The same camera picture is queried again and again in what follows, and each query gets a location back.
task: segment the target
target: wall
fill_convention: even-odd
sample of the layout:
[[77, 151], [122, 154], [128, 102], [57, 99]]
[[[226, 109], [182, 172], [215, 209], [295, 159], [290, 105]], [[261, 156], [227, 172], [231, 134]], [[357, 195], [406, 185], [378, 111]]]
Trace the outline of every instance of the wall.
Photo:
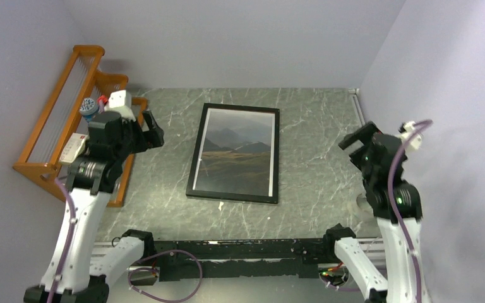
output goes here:
[[11, 167], [84, 42], [60, 0], [0, 0], [0, 302], [23, 302], [51, 259], [64, 204]]
[[407, 0], [361, 86], [384, 131], [434, 119], [405, 166], [434, 302], [485, 302], [485, 1]]
[[64, 0], [146, 88], [359, 87], [404, 0]]

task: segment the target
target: wooden frame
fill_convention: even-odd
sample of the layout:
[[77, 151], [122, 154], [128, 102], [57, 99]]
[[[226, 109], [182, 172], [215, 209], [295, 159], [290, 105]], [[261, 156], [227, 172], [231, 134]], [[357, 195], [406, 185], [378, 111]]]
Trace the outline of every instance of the wooden frame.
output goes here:
[[278, 203], [279, 143], [279, 109], [205, 103], [186, 195]]
[[[16, 171], [23, 174], [32, 182], [51, 193], [53, 196], [59, 198], [61, 201], [64, 201], [64, 195], [54, 183], [54, 179], [59, 175], [62, 168], [61, 164], [58, 162], [60, 154], [62, 153], [66, 142], [68, 142], [69, 137], [77, 130], [81, 121], [79, 107], [82, 100], [86, 97], [90, 97], [94, 88], [101, 94], [109, 96], [114, 91], [125, 89], [128, 82], [128, 77], [126, 75], [107, 74], [97, 69], [101, 57], [104, 54], [105, 50], [98, 45], [76, 45], [73, 47], [73, 52], [71, 53], [68, 63], [64, 67], [64, 71], [58, 79], [53, 92], [49, 96], [18, 161], [13, 165], [13, 168]], [[40, 134], [42, 134], [42, 130], [47, 123], [49, 115], [55, 107], [72, 69], [78, 61], [85, 67], [86, 75], [71, 107], [71, 112], [69, 113], [63, 130], [51, 153], [51, 157], [44, 163], [29, 162], [29, 158], [40, 138]], [[145, 98], [133, 98], [133, 105], [139, 105], [141, 108], [140, 112], [142, 112], [147, 107], [147, 100]], [[139, 115], [138, 122], [142, 125], [142, 114]], [[134, 155], [128, 157], [123, 168], [123, 174], [116, 199], [111, 200], [107, 206], [121, 207], [123, 205], [124, 195], [129, 182], [129, 175], [133, 166], [133, 159]]]

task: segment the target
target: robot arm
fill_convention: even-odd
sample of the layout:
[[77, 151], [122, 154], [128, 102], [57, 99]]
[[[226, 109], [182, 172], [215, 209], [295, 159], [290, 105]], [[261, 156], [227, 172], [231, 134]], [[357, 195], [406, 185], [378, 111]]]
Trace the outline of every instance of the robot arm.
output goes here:
[[[109, 287], [129, 265], [155, 254], [151, 233], [129, 230], [117, 249], [90, 262], [95, 235], [122, 174], [123, 162], [132, 153], [164, 144], [164, 132], [152, 113], [143, 112], [148, 131], [142, 131], [130, 109], [130, 100], [124, 90], [112, 93], [105, 111], [88, 124], [88, 139], [81, 135], [79, 143], [66, 145], [67, 155], [61, 159], [69, 161], [66, 189], [74, 202], [73, 209], [66, 205], [51, 263], [40, 285], [27, 289], [24, 302], [47, 302], [51, 295], [53, 302], [106, 302]], [[63, 254], [66, 259], [62, 264]]]
[[[327, 230], [324, 241], [328, 243], [329, 249], [333, 248], [332, 255], [349, 269], [366, 302], [416, 302], [418, 277], [410, 254], [415, 254], [421, 267], [421, 257], [418, 254], [422, 211], [417, 189], [401, 179], [402, 162], [407, 159], [405, 155], [400, 159], [393, 176], [393, 196], [397, 200], [399, 213], [404, 218], [414, 251], [410, 251], [407, 245], [407, 239], [392, 210], [386, 188], [392, 159], [403, 141], [410, 138], [415, 130], [415, 124], [408, 122], [399, 129], [400, 135], [391, 136], [382, 134], [372, 122], [369, 122], [339, 143], [343, 150], [358, 140], [363, 143], [362, 147], [350, 154], [350, 160], [362, 172], [368, 203], [377, 218], [385, 247], [389, 281], [363, 253], [350, 229], [337, 225]], [[421, 137], [417, 134], [409, 141], [406, 150], [417, 150], [420, 145]], [[422, 283], [421, 298], [423, 302], [429, 303], [431, 300], [426, 292], [422, 268], [419, 270]]]

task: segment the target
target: black picture frame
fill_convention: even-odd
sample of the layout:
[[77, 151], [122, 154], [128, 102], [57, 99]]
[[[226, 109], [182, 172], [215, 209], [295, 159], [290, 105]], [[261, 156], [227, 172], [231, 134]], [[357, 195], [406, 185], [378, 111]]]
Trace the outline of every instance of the black picture frame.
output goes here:
[[[209, 124], [208, 122], [208, 113], [221, 113], [223, 111], [226, 111], [228, 114], [233, 115], [233, 111], [239, 111], [239, 112], [252, 112], [252, 113], [266, 113], [270, 114], [271, 118], [273, 117], [273, 121], [271, 123], [271, 136], [270, 138], [270, 145], [269, 149], [270, 150], [270, 164], [273, 165], [273, 168], [271, 169], [270, 166], [269, 168], [269, 175], [268, 175], [268, 194], [254, 194], [254, 193], [249, 193], [249, 194], [244, 194], [244, 193], [233, 193], [233, 192], [227, 192], [227, 191], [212, 191], [212, 190], [200, 190], [200, 188], [196, 188], [199, 186], [196, 186], [197, 182], [199, 181], [199, 174], [200, 174], [200, 169], [198, 169], [198, 161], [200, 161], [200, 164], [205, 165], [205, 160], [200, 159], [201, 156], [203, 156], [202, 149], [203, 145], [207, 144], [205, 143], [206, 138], [205, 136], [207, 135], [207, 130], [206, 129], [206, 123]], [[255, 115], [254, 118], [257, 119], [265, 118], [265, 115]], [[263, 146], [264, 143], [262, 142], [255, 142], [255, 143], [248, 143], [246, 146], [251, 146], [251, 147], [246, 147], [245, 152], [246, 153], [251, 153], [249, 152], [249, 148], [254, 148], [254, 150], [259, 150], [259, 146]], [[207, 148], [221, 148], [221, 149], [228, 149], [228, 147], [224, 146], [219, 146], [216, 144], [213, 144], [213, 146], [216, 147], [211, 147], [211, 145], [208, 145]], [[253, 107], [253, 106], [243, 106], [243, 105], [228, 105], [228, 104], [211, 104], [211, 103], [205, 103], [203, 105], [203, 110], [201, 113], [201, 120], [200, 120], [200, 128], [198, 130], [198, 135], [196, 137], [196, 144], [195, 144], [195, 150], [193, 154], [193, 159], [192, 159], [192, 164], [191, 164], [191, 170], [189, 174], [189, 180], [187, 183], [187, 190], [186, 190], [186, 196], [187, 197], [194, 197], [194, 198], [207, 198], [207, 199], [225, 199], [225, 200], [234, 200], [234, 201], [249, 201], [249, 202], [259, 202], [259, 203], [271, 203], [271, 204], [277, 204], [278, 203], [278, 183], [279, 183], [279, 167], [278, 167], [278, 160], [279, 160], [279, 146], [280, 146], [280, 110], [279, 109], [274, 109], [274, 108], [268, 108], [268, 107]], [[235, 153], [238, 155], [241, 155], [238, 151], [241, 150], [243, 146], [236, 148], [234, 151], [220, 151], [220, 152], [226, 152], [226, 153]], [[265, 157], [266, 152], [262, 152], [259, 157]]]

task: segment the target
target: floor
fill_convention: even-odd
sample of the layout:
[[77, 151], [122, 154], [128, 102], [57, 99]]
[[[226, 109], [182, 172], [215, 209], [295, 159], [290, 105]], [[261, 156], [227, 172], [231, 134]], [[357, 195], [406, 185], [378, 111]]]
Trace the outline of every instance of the floor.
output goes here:
[[[361, 175], [337, 143], [359, 127], [345, 89], [156, 89], [136, 93], [165, 131], [165, 145], [137, 155], [122, 208], [108, 208], [97, 241], [128, 229], [162, 240], [322, 237], [341, 223], [374, 237], [356, 196]], [[278, 205], [188, 199], [185, 196], [205, 102], [280, 109]]]

